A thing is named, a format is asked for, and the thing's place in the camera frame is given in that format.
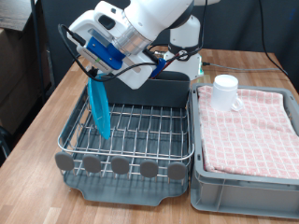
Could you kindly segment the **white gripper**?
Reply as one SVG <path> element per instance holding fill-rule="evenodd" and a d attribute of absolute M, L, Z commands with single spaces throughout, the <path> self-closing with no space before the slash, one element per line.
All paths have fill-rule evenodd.
<path fill-rule="evenodd" d="M 131 89 L 140 88 L 157 68 L 144 49 L 159 34 L 156 20 L 136 9 L 95 9 L 84 12 L 69 27 L 67 37 L 77 51 L 99 69 L 92 77 L 117 77 Z"/>

